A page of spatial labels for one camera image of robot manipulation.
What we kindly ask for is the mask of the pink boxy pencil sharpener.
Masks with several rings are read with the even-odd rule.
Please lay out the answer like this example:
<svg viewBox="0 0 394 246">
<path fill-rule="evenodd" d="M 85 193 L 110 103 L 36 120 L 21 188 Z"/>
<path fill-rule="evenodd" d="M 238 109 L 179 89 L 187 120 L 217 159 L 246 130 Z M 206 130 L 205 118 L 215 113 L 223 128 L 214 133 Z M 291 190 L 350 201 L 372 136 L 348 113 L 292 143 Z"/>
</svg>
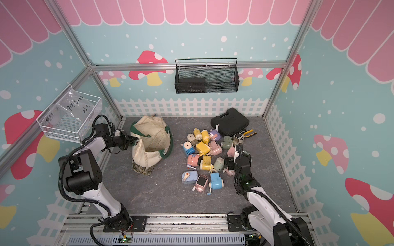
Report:
<svg viewBox="0 0 394 246">
<path fill-rule="evenodd" d="M 235 152 L 236 152 L 235 147 L 231 147 L 231 148 L 229 148 L 229 150 L 227 151 L 227 156 L 228 156 L 228 157 L 234 157 L 234 156 L 235 156 Z"/>
</svg>

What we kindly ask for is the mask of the grey green small sharpener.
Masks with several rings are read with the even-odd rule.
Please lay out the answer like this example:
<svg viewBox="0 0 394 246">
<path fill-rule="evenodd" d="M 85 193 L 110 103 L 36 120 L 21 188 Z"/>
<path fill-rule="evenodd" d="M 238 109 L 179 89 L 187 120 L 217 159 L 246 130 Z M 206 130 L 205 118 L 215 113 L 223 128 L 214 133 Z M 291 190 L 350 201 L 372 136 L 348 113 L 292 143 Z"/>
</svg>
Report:
<svg viewBox="0 0 394 246">
<path fill-rule="evenodd" d="M 213 165 L 213 169 L 215 172 L 221 172 L 221 171 L 223 171 L 224 166 L 225 166 L 224 158 L 219 157 L 216 159 L 216 161 Z"/>
</svg>

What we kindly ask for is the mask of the green pencil sharpener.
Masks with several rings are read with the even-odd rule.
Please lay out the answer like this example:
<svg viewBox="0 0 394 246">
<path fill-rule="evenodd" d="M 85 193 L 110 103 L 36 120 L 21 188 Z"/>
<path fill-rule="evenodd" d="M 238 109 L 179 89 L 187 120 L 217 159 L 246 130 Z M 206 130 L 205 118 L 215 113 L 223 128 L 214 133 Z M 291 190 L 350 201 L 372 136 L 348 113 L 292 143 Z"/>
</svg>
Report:
<svg viewBox="0 0 394 246">
<path fill-rule="evenodd" d="M 233 138 L 231 136 L 224 136 L 223 141 L 221 142 L 221 147 L 223 151 L 228 151 L 231 147 L 233 147 Z"/>
</svg>

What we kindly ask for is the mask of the cream pencil sharpener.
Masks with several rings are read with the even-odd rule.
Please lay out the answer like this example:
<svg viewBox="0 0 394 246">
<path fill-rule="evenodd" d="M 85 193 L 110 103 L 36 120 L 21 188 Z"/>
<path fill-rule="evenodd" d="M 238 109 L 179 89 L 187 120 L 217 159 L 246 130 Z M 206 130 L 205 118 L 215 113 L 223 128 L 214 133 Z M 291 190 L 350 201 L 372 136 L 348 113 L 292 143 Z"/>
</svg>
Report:
<svg viewBox="0 0 394 246">
<path fill-rule="evenodd" d="M 233 136 L 233 143 L 234 145 L 243 144 L 244 143 L 244 134 L 243 133 L 236 133 Z"/>
<path fill-rule="evenodd" d="M 187 139 L 193 147 L 199 143 L 194 134 L 188 134 Z"/>
</svg>

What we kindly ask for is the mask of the beige canvas tote bag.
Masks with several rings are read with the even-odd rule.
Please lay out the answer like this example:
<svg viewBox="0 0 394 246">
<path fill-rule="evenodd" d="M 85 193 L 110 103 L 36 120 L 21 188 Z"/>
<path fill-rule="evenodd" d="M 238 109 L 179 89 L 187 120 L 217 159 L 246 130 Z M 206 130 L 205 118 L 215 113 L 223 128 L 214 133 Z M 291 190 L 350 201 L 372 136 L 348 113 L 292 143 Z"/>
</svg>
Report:
<svg viewBox="0 0 394 246">
<path fill-rule="evenodd" d="M 155 165 L 169 158 L 173 136 L 169 126 L 158 116 L 144 116 L 130 127 L 130 135 L 137 137 L 132 147 L 132 167 L 139 174 L 150 176 Z"/>
</svg>

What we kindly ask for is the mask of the sky blue box sharpener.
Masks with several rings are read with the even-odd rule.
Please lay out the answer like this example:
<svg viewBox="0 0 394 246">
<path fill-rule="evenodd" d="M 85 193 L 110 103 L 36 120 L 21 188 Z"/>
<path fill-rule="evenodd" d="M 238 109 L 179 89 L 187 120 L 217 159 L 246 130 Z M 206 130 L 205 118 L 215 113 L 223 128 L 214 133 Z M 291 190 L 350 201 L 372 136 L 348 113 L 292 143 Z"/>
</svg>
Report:
<svg viewBox="0 0 394 246">
<path fill-rule="evenodd" d="M 220 177 L 218 172 L 214 172 L 210 174 L 210 182 L 209 182 L 209 192 L 207 195 L 211 195 L 213 190 L 219 190 L 224 187 L 224 181 Z"/>
</svg>

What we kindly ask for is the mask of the purple pencil sharpener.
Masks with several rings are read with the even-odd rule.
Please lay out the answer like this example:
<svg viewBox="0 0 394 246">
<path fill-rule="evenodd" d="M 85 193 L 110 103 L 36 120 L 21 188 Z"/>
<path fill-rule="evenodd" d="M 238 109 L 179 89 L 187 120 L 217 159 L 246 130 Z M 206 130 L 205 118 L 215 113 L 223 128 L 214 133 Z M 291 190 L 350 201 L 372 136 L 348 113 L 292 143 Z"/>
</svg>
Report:
<svg viewBox="0 0 394 246">
<path fill-rule="evenodd" d="M 211 141 L 219 141 L 222 138 L 221 134 L 219 133 L 219 126 L 220 125 L 218 124 L 214 129 L 210 129 L 209 137 Z"/>
</svg>

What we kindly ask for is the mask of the pink translucent pencil sharpener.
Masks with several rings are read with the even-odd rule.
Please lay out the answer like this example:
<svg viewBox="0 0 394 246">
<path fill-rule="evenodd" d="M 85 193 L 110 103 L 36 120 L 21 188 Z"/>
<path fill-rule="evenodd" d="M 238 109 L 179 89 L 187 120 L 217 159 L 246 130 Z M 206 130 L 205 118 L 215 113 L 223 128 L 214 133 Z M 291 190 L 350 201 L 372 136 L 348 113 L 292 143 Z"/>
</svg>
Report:
<svg viewBox="0 0 394 246">
<path fill-rule="evenodd" d="M 198 191 L 199 193 L 203 193 L 208 185 L 208 177 L 205 175 L 199 175 L 194 187 L 193 191 Z"/>
</svg>

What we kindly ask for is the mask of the pink round character sharpener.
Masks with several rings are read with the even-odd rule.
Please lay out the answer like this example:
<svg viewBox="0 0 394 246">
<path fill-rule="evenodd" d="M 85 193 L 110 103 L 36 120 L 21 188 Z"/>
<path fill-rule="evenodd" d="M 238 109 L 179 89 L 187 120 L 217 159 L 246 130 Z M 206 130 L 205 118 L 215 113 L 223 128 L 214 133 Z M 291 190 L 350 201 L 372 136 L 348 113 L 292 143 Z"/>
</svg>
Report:
<svg viewBox="0 0 394 246">
<path fill-rule="evenodd" d="M 201 157 L 199 154 L 191 154 L 187 157 L 187 168 L 197 169 L 200 165 Z"/>
</svg>

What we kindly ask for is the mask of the light blue square sharpener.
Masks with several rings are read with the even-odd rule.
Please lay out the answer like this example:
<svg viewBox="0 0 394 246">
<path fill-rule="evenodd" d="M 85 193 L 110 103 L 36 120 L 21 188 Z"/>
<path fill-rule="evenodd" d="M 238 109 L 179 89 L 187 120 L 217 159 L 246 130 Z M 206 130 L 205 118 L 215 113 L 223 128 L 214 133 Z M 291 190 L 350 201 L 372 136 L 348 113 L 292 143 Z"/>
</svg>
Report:
<svg viewBox="0 0 394 246">
<path fill-rule="evenodd" d="M 195 184 L 198 180 L 198 172 L 197 171 L 186 171 L 182 174 L 182 183 L 183 184 Z"/>
</svg>

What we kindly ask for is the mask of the blue pencil sharpener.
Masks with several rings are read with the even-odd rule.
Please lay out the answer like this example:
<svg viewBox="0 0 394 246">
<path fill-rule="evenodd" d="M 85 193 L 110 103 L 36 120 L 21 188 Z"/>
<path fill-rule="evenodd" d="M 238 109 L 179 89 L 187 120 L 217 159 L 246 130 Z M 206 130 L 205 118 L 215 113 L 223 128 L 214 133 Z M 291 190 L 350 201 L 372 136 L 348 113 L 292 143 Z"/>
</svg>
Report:
<svg viewBox="0 0 394 246">
<path fill-rule="evenodd" d="M 182 146 L 183 151 L 186 154 L 186 156 L 189 156 L 189 155 L 192 155 L 195 153 L 195 149 L 194 149 L 191 142 L 186 141 L 183 144 L 181 144 L 181 146 Z"/>
</svg>

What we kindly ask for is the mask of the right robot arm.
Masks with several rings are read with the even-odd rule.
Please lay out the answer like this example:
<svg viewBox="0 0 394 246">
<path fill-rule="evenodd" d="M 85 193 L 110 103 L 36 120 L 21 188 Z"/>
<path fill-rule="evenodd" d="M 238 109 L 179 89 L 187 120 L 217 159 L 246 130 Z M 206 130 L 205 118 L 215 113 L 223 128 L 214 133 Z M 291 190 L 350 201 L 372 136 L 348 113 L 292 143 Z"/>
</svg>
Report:
<svg viewBox="0 0 394 246">
<path fill-rule="evenodd" d="M 243 150 L 241 143 L 236 145 L 233 184 L 236 193 L 250 203 L 241 212 L 241 226 L 247 231 L 256 230 L 271 246 L 313 246 L 306 221 L 291 216 L 267 195 L 253 177 L 251 164 L 251 154 Z"/>
</svg>

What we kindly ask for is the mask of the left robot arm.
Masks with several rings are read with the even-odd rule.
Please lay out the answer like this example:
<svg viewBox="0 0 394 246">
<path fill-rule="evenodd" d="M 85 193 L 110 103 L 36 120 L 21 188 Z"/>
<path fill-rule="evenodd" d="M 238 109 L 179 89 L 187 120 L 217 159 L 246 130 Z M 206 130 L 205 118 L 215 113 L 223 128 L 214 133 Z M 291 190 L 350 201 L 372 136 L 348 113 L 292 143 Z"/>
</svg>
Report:
<svg viewBox="0 0 394 246">
<path fill-rule="evenodd" d="M 102 170 L 96 156 L 106 150 L 119 148 L 127 150 L 139 139 L 115 128 L 104 115 L 98 115 L 92 123 L 92 131 L 82 145 L 59 158 L 60 172 L 58 189 L 69 202 L 88 202 L 96 206 L 103 216 L 101 224 L 112 230 L 126 231 L 133 226 L 133 220 L 125 207 L 105 188 Z M 70 197 L 67 193 L 81 195 L 83 199 Z"/>
</svg>

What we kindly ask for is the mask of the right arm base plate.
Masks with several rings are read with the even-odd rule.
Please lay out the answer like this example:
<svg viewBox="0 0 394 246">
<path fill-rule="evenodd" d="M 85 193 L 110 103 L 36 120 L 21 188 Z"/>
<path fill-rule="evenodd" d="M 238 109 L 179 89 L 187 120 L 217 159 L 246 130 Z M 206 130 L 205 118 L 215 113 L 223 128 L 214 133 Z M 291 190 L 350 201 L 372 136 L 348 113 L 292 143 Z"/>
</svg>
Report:
<svg viewBox="0 0 394 246">
<path fill-rule="evenodd" d="M 229 213 L 226 215 L 227 226 L 230 232 L 252 232 L 255 231 L 248 226 L 241 215 Z"/>
</svg>

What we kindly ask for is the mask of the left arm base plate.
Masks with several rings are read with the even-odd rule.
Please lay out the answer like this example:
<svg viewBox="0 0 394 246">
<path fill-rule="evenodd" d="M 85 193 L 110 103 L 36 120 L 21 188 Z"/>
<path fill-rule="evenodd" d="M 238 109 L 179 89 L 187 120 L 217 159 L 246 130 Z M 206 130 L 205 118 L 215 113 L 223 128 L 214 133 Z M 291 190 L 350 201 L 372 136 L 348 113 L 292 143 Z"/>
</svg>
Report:
<svg viewBox="0 0 394 246">
<path fill-rule="evenodd" d="M 129 221 L 123 223 L 112 223 L 104 225 L 104 233 L 142 233 L 145 232 L 147 226 L 147 216 L 130 216 Z"/>
</svg>

